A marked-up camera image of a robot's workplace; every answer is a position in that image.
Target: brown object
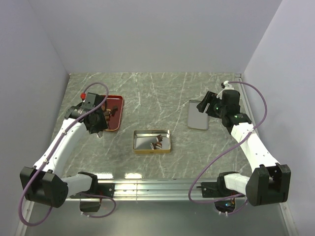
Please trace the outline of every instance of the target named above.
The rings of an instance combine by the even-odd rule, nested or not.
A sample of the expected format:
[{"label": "brown object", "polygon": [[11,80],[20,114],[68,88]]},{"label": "brown object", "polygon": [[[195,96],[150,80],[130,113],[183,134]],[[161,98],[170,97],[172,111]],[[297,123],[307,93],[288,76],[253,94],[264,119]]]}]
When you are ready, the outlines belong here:
[{"label": "brown object", "polygon": [[156,147],[156,144],[155,144],[155,143],[151,143],[151,149],[152,149],[152,150],[157,149],[157,147]]},{"label": "brown object", "polygon": [[103,103],[103,105],[101,106],[101,109],[102,109],[102,111],[103,112],[105,112],[106,111],[106,106],[105,106],[105,103]]},{"label": "brown object", "polygon": [[116,113],[116,111],[118,111],[118,107],[117,107],[117,106],[114,106],[114,107],[112,108],[112,110],[110,111],[110,114],[111,114],[112,116],[114,116],[115,113]]},{"label": "brown object", "polygon": [[162,135],[161,135],[161,134],[160,134],[160,135],[157,135],[157,141],[158,141],[158,142],[162,142],[162,140],[163,140]]},{"label": "brown object", "polygon": [[104,112],[104,116],[106,116],[106,117],[110,116],[110,112],[109,111],[105,111]]},{"label": "brown object", "polygon": [[156,149],[162,149],[162,143],[156,142]]},{"label": "brown object", "polygon": [[[117,112],[113,116],[111,114],[111,110],[115,108],[115,106],[118,108]],[[109,120],[108,128],[104,131],[117,131],[120,128],[120,124],[122,122],[122,113],[124,109],[124,98],[120,95],[108,95],[106,100],[106,111],[109,111]]]}]

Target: gray marble surface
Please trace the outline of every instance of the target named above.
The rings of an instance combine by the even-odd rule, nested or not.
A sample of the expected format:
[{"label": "gray marble surface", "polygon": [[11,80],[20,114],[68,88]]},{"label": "gray marble surface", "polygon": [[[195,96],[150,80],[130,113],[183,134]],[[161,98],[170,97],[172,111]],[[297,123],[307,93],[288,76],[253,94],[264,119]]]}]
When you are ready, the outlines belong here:
[{"label": "gray marble surface", "polygon": [[[236,144],[218,119],[210,118],[207,131],[187,127],[189,100],[202,100],[208,90],[220,91],[220,84],[225,80],[234,80],[234,74],[71,74],[54,136],[61,127],[65,111],[81,101],[80,93],[92,82],[106,83],[110,94],[123,96],[125,104],[120,129],[113,133],[105,132],[102,138],[86,132],[69,157],[64,176],[86,171],[116,179],[196,177],[218,154]],[[101,86],[92,87],[89,91],[104,94]],[[134,154],[133,132],[141,129],[169,129],[171,153]],[[240,148],[219,159],[204,177],[217,177],[227,171],[250,175],[249,163]]]}]

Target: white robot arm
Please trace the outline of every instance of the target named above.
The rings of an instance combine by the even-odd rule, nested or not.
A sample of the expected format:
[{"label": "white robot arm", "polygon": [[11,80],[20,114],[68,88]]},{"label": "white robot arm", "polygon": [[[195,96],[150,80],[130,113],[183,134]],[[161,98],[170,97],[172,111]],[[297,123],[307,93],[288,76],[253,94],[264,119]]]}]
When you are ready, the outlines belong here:
[{"label": "white robot arm", "polygon": [[257,133],[249,117],[240,112],[240,94],[228,81],[222,83],[223,90],[219,93],[207,92],[205,98],[197,106],[214,118],[222,119],[222,124],[238,142],[248,159],[252,175],[243,176],[236,172],[221,173],[218,177],[216,191],[222,197],[237,191],[247,196],[253,206],[280,203],[287,201],[291,171],[287,165],[279,162],[269,153]]},{"label": "white robot arm", "polygon": [[[91,111],[104,100],[103,96],[87,93],[85,100],[77,106],[71,107],[65,114],[65,120],[57,136],[32,168],[24,167],[20,172],[20,179],[23,189],[26,187],[32,176],[40,166],[46,162],[45,167],[39,170],[40,173],[27,189],[25,197],[27,200],[42,203],[52,207],[60,207],[66,198],[79,192],[94,194],[97,189],[97,176],[90,173],[79,172],[72,177],[60,178],[64,165],[69,158],[78,140],[88,130],[90,134],[100,133],[106,129],[103,110],[96,109],[81,121],[74,124],[68,131],[67,128],[78,117]],[[50,160],[47,156],[53,150],[61,135],[63,139],[52,154]]]}]

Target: silver tray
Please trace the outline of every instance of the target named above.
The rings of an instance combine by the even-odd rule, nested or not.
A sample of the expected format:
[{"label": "silver tray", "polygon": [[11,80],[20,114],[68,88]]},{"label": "silver tray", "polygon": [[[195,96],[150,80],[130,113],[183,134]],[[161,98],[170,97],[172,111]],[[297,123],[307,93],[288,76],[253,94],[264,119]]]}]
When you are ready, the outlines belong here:
[{"label": "silver tray", "polygon": [[[157,142],[157,135],[162,135],[162,149],[152,149],[151,143]],[[171,134],[168,129],[135,130],[133,132],[133,152],[136,154],[169,153]]]}]

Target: white enclosure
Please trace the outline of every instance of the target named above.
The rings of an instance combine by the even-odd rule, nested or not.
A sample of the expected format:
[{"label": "white enclosure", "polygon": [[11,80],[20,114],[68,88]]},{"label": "white enclosure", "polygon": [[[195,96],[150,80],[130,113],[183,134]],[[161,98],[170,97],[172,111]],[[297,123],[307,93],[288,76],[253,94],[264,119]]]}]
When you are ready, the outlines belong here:
[{"label": "white enclosure", "polygon": [[[243,73],[269,104],[259,132],[291,168],[298,232],[314,235],[314,9],[310,0],[3,0],[1,235],[14,235],[19,172],[48,147],[68,74],[134,71]],[[259,120],[260,98],[247,92]]]},{"label": "white enclosure", "polygon": [[281,0],[30,0],[68,72],[243,72]]}]

